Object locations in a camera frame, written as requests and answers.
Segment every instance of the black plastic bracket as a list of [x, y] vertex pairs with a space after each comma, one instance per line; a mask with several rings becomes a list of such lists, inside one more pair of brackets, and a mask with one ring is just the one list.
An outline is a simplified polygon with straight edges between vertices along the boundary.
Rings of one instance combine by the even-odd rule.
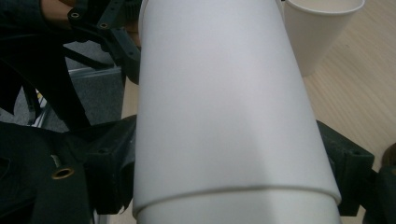
[[141, 0], [77, 0], [68, 13], [76, 40], [100, 44], [135, 84], [139, 82], [140, 51], [123, 26], [137, 18], [140, 5]]
[[396, 223], [396, 167], [373, 171], [373, 154], [320, 121], [318, 127], [343, 198], [340, 215], [355, 217], [363, 206], [365, 224]]

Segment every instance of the hole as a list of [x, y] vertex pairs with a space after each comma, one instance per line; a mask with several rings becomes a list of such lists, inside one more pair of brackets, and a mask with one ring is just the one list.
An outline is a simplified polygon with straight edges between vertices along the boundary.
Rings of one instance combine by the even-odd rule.
[[73, 12], [70, 16], [71, 16], [72, 18], [78, 18], [78, 17], [79, 17], [79, 14], [78, 14], [77, 12]]
[[108, 27], [107, 23], [100, 24], [100, 28], [102, 29], [107, 29], [107, 27]]
[[63, 168], [55, 171], [52, 174], [52, 179], [65, 179], [74, 173], [74, 169], [72, 168]]

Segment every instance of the cup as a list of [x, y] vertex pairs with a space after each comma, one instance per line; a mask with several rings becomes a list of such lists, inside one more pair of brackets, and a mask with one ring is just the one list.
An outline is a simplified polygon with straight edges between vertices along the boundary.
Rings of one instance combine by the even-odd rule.
[[276, 0], [303, 77], [311, 75], [365, 0]]

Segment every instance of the white cylinder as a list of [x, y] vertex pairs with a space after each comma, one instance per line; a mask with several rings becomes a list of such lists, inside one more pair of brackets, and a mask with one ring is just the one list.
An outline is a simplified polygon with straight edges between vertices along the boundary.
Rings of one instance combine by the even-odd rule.
[[284, 20], [303, 75], [314, 73], [364, 0], [287, 0]]
[[339, 223], [276, 1], [149, 0], [140, 34], [138, 223]]

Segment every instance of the wooden surface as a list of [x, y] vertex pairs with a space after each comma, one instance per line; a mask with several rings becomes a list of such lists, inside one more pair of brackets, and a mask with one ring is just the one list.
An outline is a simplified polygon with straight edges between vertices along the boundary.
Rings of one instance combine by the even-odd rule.
[[[304, 83], [317, 119], [375, 154], [378, 170], [396, 142], [396, 1], [366, 0]], [[123, 116], [136, 112], [137, 93], [128, 83]], [[343, 223], [361, 224], [363, 212], [342, 217]], [[133, 222], [113, 217], [110, 223]]]

